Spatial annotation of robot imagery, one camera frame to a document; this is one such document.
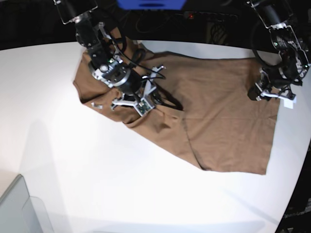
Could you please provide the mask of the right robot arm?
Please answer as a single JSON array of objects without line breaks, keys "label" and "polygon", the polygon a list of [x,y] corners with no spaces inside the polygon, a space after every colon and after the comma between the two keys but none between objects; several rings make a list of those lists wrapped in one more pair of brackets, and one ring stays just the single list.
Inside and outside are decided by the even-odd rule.
[{"label": "right robot arm", "polygon": [[147,68],[141,65],[146,50],[137,49],[132,58],[125,55],[127,41],[123,32],[115,38],[98,17],[92,13],[98,9],[94,0],[56,0],[54,4],[63,24],[74,23],[77,42],[86,48],[90,56],[89,71],[93,78],[109,88],[121,92],[113,99],[111,109],[117,106],[132,107],[140,116],[147,114],[156,105],[182,110],[182,104],[160,87],[155,79],[165,79],[160,73],[163,65]]}]

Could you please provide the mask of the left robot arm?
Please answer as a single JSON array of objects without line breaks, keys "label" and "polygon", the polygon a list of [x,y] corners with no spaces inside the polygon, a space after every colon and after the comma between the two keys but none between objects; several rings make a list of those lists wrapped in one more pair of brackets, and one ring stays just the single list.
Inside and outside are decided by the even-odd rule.
[{"label": "left robot arm", "polygon": [[[259,20],[250,33],[250,44],[256,60],[261,64],[260,77],[248,90],[253,101],[271,98],[291,100],[296,95],[291,87],[302,86],[311,67],[311,52],[307,38],[299,34],[298,21],[287,0],[248,0]],[[270,34],[273,47],[281,61],[276,65],[264,61],[255,47],[255,34],[263,26]]]}]

